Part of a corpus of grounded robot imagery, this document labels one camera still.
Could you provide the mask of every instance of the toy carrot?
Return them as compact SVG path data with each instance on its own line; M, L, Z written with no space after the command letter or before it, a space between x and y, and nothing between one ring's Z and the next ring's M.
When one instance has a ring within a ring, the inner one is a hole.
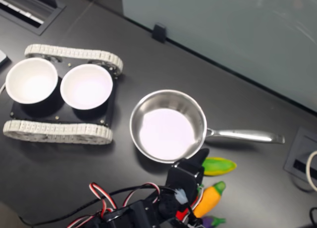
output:
M224 182L218 182L214 186L207 188L203 193L203 198L198 206L194 209L194 215L201 218L214 208L221 199L222 192L226 188Z

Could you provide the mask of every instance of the red and white wire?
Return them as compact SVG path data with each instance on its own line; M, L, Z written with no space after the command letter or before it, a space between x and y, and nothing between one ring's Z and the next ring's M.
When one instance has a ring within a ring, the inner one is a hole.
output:
M127 196L127 198L124 200L122 206L125 207L125 206L128 204L128 202L129 202L130 198L132 197L132 195L133 195L137 190L139 190L141 187L143 187L144 185L151 185L151 186L153 186L153 187L156 189L156 191L158 192L158 195L160 194L159 186L157 186L155 183L152 183L152 182L146 182L146 183L144 183L142 186L140 186L139 188L137 188L137 189L133 190L132 192L130 192L130 194L129 194L129 195ZM159 198L159 197L156 197L156 198L154 199L153 203L155 203L155 202L158 200L158 198Z
M83 224L87 223L88 221L90 221L92 218L94 218L94 216L83 216L83 217L77 218L71 224L69 224L67 228L78 228L82 226Z
M112 205L112 207L114 209L117 209L117 206L115 205L115 203L114 203L113 199L110 197L110 195L108 193L106 193L98 184L92 182L89 184L89 188L94 193L94 195L96 197L98 197L103 203L103 209L101 210L101 217L104 216L104 213L107 210L107 204L106 204L105 200L102 199L101 196L98 194L98 192L100 192L103 196L105 196L105 198L109 201L109 203Z
M192 210L194 210L198 206L198 204L201 202L201 200L203 198L203 193L204 193L204 187L200 187L199 197L198 197L197 201L195 202L195 204L191 206ZM189 211L186 214L186 216L184 216L184 218L182 220L183 223L186 221L188 216L189 216Z

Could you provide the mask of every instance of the cable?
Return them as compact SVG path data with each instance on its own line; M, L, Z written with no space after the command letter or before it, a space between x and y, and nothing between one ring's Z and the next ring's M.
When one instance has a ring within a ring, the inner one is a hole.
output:
M82 216L80 218L77 218L76 220L74 220L72 223L70 223L67 228L78 228L80 226L82 226L84 223L90 221L94 216Z
M201 202L202 198L203 198L203 193L204 193L204 187L199 187L200 191L199 191L199 198L197 199L197 201L195 202L194 205L192 205L192 211L198 206L198 204ZM186 219L188 218L188 216L190 215L190 212L188 212L186 214L186 216L184 216L182 222L185 223Z
M132 197L132 195L133 195L137 190L139 190L141 187L143 187L143 186L145 186L145 185L151 185L151 186L153 186L153 187L157 190L158 196L159 196L159 194L160 194L160 189L159 189L159 187L158 187L155 183L146 182L146 183L144 183L142 186L140 186L139 188L134 189L132 192L130 192L130 194L129 194L129 195L127 196L127 198L124 200L122 207L125 207L125 206L128 204L128 202L129 202L130 198ZM156 197L156 198L154 199L153 203L155 203L155 202L158 200L158 198L159 198L159 197Z
M315 222L315 220L314 220L314 217L313 217L313 211L314 211L314 210L317 210L317 207L313 207L313 208L311 208L311 209L309 210L309 218L311 219L313 226L314 226L314 227L317 227L317 224L316 224L316 222Z
M317 187L314 185L312 177L311 177L311 164L312 164L313 158L316 155L317 155L317 151L314 151L308 157L308 160L307 160L307 163L306 163L306 177L307 177L308 183L311 185L313 190L315 190L317 192Z
M105 200L102 199L101 196L99 196L96 189L110 202L110 204L112 205L114 209L117 209L117 205L115 204L114 200L98 184L96 184L95 182L92 182L89 184L89 188L94 193L94 195L98 197L103 203L103 209L101 210L101 214L100 214L101 218L104 217L105 211L107 210L107 204Z
M114 191L114 192L111 192L109 193L110 196L114 196L116 194L119 194L119 193L122 193L122 192L127 192L127 191L131 191L131 190L135 190L135 189L148 189L148 188L152 188L152 186L145 186L145 187L140 187L140 186L133 186L133 187L127 187L127 188L123 188L123 189L120 189L120 190L117 190L117 191ZM164 190L168 190L168 191L171 191L171 192L174 192L174 189L171 189L169 187L165 187L165 186L159 186L160 189L164 189ZM21 220L21 222L23 224L25 224L26 226L29 226L29 227L36 227L36 226L42 226L42 225L47 225L47 224L51 224L51 223L55 223L55 222L60 222L60 221L63 221L73 215L75 215L76 213L86 209L87 207L90 207L92 205L94 205L95 203L99 202L100 199L99 198L96 198L95 200L92 200L84 205L82 205L81 207L77 208L76 210L64 215L64 216L61 216L61 217L58 217L58 218L55 218L55 219L51 219L51 220L48 220L48 221L44 221L44 222L38 222L38 223L34 223L34 224L31 224L31 223L28 223L26 222L22 217L19 216L19 219Z
M5 89L5 83L0 88L0 94L3 92L4 89Z

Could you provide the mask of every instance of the black cable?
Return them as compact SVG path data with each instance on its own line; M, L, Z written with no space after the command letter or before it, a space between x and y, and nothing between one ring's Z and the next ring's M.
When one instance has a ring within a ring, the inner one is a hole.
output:
M311 219L313 226L317 228L317 224L316 224L314 217L313 217L314 210L317 210L317 207L313 207L309 210L309 218Z
M116 195L116 194L119 194L119 193L122 193L122 192L126 192L126 191L131 191L131 190L135 190L135 189L148 189L148 188L153 188L151 185L146 185L146 186L133 186L133 187L127 187L127 188L123 188L123 189L120 189L120 190L117 190L117 191L114 191L114 192L111 192L109 193L110 196L113 196L113 195ZM165 187L165 186L159 186L159 188L161 189L165 189L165 190L169 190L169 191L172 191L172 192L175 192L174 189L171 189L169 187ZM42 226L42 225L46 225L46 224L51 224L51 223L55 223L55 222L60 222L62 220L65 220L73 215L75 215L76 213L86 209L87 207L90 207L92 205L94 205L95 203L99 202L100 199L99 198L96 198L95 200L92 200L84 205L82 205L81 207L77 208L75 211L72 211L62 217L59 217L59 218L55 218L55 219L52 219L52 220L48 220L48 221L44 221L44 222L38 222L38 223L34 223L34 224L30 224L28 222L26 222L22 217L19 216L19 219L21 220L21 222L29 227L36 227L36 226Z

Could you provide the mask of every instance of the saucepan handle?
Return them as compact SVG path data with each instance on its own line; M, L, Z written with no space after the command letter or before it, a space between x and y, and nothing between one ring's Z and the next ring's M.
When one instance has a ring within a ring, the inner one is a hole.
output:
M226 137L274 144L285 143L284 136L260 130L212 130L208 128L206 139L211 137Z

